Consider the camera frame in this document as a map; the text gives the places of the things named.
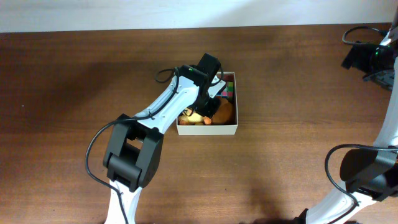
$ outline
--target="white wall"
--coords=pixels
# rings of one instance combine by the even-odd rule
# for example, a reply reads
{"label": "white wall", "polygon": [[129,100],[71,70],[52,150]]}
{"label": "white wall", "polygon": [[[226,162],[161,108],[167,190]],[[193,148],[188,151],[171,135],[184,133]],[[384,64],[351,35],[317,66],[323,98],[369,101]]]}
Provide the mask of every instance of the white wall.
{"label": "white wall", "polygon": [[398,0],[0,0],[0,32],[391,22]]}

